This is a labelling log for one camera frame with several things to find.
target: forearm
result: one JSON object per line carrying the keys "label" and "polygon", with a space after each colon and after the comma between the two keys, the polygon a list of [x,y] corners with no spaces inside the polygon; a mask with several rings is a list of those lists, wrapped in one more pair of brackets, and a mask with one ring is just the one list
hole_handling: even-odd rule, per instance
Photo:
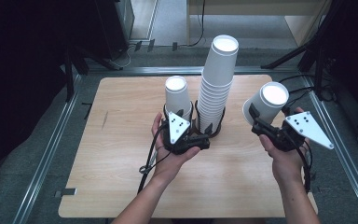
{"label": "forearm", "polygon": [[301,181],[279,187],[287,223],[320,223]]}
{"label": "forearm", "polygon": [[118,223],[149,223],[151,216],[168,184],[164,181],[151,179],[145,188],[132,200],[132,202],[113,221]]}

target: table top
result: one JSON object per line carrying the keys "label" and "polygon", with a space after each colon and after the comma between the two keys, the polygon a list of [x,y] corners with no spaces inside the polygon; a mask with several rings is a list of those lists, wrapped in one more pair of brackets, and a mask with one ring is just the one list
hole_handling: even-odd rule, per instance
{"label": "table top", "polygon": [[[66,185],[76,194],[62,196],[61,217],[117,217],[136,196],[139,168],[146,163],[153,138],[151,126],[165,104],[166,79],[101,81]],[[201,76],[185,79],[195,103]],[[269,81],[267,75],[234,76],[220,133],[210,138],[209,149],[185,163],[153,217],[284,217],[272,158],[241,110]],[[272,125],[281,126],[282,120],[280,113]],[[317,210],[312,193],[309,197]]]}

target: stack of cups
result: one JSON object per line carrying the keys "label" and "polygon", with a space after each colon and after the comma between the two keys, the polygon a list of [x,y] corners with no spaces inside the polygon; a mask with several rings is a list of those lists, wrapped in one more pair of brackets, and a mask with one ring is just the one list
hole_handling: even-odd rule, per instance
{"label": "stack of cups", "polygon": [[229,35],[219,35],[212,43],[202,71],[197,102],[196,127],[201,133],[212,123],[212,133],[220,125],[237,61],[238,41]]}
{"label": "stack of cups", "polygon": [[250,125],[254,120],[249,113],[251,104],[260,113],[259,118],[270,124],[289,99],[289,91],[279,82],[269,82],[243,104],[242,113]]}
{"label": "stack of cups", "polygon": [[176,114],[183,109],[182,118],[191,121],[192,107],[185,78],[169,77],[165,81],[165,114],[168,115],[170,112]]}

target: person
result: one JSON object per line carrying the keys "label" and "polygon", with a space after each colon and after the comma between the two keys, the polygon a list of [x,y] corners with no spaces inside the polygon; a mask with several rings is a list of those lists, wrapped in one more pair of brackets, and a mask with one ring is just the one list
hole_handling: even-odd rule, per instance
{"label": "person", "polygon": [[[302,112],[302,109],[297,108],[296,111]],[[161,118],[161,113],[158,113],[154,119],[153,135],[158,130]],[[264,134],[261,134],[259,139],[263,148],[273,158],[272,173],[280,188],[287,223],[320,223],[304,189],[301,175],[302,160],[296,150],[280,151]],[[156,161],[164,158],[169,153],[163,146],[162,134],[158,136],[155,147],[158,151]],[[307,147],[303,147],[302,150],[305,153]],[[185,162],[199,152],[198,147],[192,147],[182,155],[171,154],[161,161],[155,167],[156,170],[145,188],[136,195],[112,223],[149,223],[164,190],[175,179]]]}

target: table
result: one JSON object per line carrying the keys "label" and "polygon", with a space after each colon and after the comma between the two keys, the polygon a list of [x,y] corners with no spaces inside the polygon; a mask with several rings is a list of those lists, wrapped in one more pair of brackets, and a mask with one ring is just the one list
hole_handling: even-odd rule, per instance
{"label": "table", "polygon": [[[208,0],[205,15],[283,15],[290,31],[301,46],[313,35],[319,19],[331,0]],[[187,44],[190,44],[190,15],[202,14],[202,1],[187,0]]]}
{"label": "table", "polygon": [[[66,185],[76,194],[62,196],[61,217],[116,217],[135,197],[151,126],[165,104],[166,79],[101,81]],[[185,79],[195,102],[201,76]],[[241,112],[244,101],[269,81],[267,75],[234,76],[221,132],[182,167],[153,217],[284,217],[272,158]],[[282,120],[280,114],[273,125],[281,126]],[[309,197],[317,210],[312,193]]]}

